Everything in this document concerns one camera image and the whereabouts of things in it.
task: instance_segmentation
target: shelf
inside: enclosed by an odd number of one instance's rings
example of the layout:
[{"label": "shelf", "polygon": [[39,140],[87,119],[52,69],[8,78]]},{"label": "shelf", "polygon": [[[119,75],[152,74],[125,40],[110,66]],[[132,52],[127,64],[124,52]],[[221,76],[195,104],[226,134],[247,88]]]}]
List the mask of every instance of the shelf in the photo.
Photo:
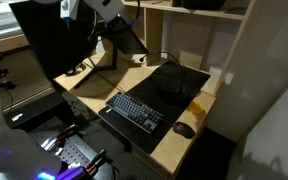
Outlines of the shelf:
[{"label": "shelf", "polygon": [[[126,6],[135,6],[137,7],[136,1],[123,1],[124,5]],[[196,14],[196,15],[203,15],[203,16],[211,16],[211,17],[219,17],[225,19],[233,19],[233,20],[244,20],[244,15],[238,14],[230,14],[226,13],[228,9],[221,9],[218,11],[207,11],[207,10],[190,10],[185,9],[182,7],[171,7],[169,1],[141,1],[142,8],[150,8],[150,9],[158,9],[164,11],[172,11],[172,12],[180,12],[180,13],[187,13],[187,14]]]}]

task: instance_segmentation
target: blue light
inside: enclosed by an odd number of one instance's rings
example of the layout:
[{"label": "blue light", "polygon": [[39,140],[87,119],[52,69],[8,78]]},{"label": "blue light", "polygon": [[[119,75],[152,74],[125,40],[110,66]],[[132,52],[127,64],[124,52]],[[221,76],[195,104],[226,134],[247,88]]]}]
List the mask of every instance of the blue light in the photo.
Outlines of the blue light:
[{"label": "blue light", "polygon": [[40,172],[38,175],[37,175],[38,179],[40,180],[55,180],[55,176],[52,176],[50,174],[47,174],[45,172]]}]

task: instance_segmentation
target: mouse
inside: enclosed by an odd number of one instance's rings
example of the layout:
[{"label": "mouse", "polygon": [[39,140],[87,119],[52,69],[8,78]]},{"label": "mouse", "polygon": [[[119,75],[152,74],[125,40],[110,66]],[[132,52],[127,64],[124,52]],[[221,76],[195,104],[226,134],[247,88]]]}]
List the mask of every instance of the mouse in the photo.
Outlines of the mouse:
[{"label": "mouse", "polygon": [[192,139],[195,135],[195,131],[189,125],[183,122],[174,123],[173,131],[184,136],[186,139]]}]

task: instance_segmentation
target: monitor stand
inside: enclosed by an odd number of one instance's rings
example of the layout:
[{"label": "monitor stand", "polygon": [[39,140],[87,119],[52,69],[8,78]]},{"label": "monitor stand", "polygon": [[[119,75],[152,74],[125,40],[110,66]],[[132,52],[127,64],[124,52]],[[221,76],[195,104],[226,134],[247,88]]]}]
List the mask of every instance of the monitor stand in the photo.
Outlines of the monitor stand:
[{"label": "monitor stand", "polygon": [[91,60],[93,69],[85,76],[83,79],[78,82],[74,89],[77,89],[83,84],[92,74],[96,73],[97,71],[106,71],[106,70],[115,70],[117,69],[117,53],[118,49],[113,45],[113,56],[112,56],[112,64],[111,65],[105,65],[105,66],[96,66],[94,62]]}]

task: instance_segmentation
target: mouse pad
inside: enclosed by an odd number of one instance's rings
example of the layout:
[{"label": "mouse pad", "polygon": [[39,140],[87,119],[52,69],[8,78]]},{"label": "mouse pad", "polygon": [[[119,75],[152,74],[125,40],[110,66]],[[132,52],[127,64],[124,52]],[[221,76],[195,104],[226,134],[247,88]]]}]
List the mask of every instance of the mouse pad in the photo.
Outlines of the mouse pad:
[{"label": "mouse pad", "polygon": [[[128,91],[152,109],[162,113],[165,119],[174,123],[191,103],[210,75],[166,62],[149,77]],[[153,152],[171,126],[161,121],[156,129],[148,134],[115,111],[105,107],[99,116],[137,145],[147,154]]]}]

